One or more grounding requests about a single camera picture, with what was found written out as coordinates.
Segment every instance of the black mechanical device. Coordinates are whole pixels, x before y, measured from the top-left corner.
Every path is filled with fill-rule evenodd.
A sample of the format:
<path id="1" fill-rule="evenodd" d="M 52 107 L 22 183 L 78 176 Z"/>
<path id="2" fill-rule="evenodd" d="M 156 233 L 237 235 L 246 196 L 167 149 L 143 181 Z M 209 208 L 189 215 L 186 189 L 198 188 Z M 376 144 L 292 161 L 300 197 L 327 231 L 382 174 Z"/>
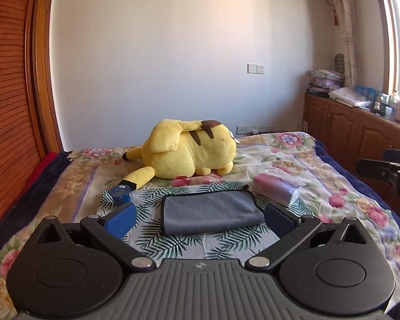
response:
<path id="1" fill-rule="evenodd" d="M 395 277 L 359 220 L 321 223 L 278 205 L 264 215 L 280 240 L 244 267 L 165 259 L 159 268 L 110 234 L 107 217 L 46 217 L 7 277 L 17 319 L 390 319 Z"/>
<path id="2" fill-rule="evenodd" d="M 387 149 L 383 154 L 384 161 L 360 159 L 356 171 L 362 177 L 386 180 L 400 195 L 400 150 Z"/>

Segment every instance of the ribbed surface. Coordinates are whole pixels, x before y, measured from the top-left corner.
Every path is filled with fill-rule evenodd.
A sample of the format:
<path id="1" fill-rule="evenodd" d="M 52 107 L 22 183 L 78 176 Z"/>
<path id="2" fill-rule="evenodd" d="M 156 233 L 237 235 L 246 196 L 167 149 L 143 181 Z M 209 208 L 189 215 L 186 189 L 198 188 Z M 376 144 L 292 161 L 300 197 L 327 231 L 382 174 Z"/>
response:
<path id="1" fill-rule="evenodd" d="M 39 162 L 25 80 L 27 3 L 0 0 L 0 218 Z"/>
<path id="2" fill-rule="evenodd" d="M 17 319 L 35 318 L 20 313 Z M 155 271 L 130 277 L 120 293 L 110 302 L 79 319 L 325 320 L 335 318 L 310 313 L 300 308 L 284 296 L 273 277 L 249 272 L 240 266 L 238 260 L 165 259 Z M 358 319 L 388 320 L 389 318 L 383 312 L 377 312 Z"/>

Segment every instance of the gray ribbed plate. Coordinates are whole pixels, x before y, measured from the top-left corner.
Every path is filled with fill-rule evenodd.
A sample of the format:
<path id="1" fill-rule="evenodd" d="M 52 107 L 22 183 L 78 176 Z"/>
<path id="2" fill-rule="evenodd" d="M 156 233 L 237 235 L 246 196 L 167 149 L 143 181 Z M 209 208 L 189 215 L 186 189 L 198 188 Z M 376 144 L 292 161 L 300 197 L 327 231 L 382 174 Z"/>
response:
<path id="1" fill-rule="evenodd" d="M 19 314 L 19 320 L 32 320 Z M 121 291 L 80 320 L 335 319 L 294 304 L 272 276 L 247 271 L 238 260 L 163 260 L 133 274 Z M 388 320 L 379 311 L 357 319 Z"/>

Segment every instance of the pikachu plush toy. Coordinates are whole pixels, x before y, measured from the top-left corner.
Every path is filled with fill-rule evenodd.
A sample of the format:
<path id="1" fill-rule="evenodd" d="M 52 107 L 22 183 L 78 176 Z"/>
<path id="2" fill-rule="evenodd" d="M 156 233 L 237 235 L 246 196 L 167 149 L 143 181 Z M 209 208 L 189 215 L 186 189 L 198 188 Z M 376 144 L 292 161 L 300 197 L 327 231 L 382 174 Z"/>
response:
<path id="1" fill-rule="evenodd" d="M 212 170 L 228 174 L 233 169 L 236 141 L 217 120 L 162 120 L 143 146 L 123 154 L 124 160 L 141 159 L 145 167 L 130 173 L 120 184 L 135 190 L 154 176 L 175 179 L 204 176 Z"/>

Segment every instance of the folded gray cloth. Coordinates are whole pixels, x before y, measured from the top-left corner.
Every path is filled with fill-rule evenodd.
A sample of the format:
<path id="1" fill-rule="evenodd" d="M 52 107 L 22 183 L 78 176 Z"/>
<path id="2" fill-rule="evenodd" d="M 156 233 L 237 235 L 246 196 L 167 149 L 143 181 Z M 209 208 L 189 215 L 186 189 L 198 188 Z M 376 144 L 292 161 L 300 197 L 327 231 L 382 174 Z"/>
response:
<path id="1" fill-rule="evenodd" d="M 247 190 L 171 195 L 162 202 L 162 234 L 167 236 L 223 232 L 263 222 Z"/>

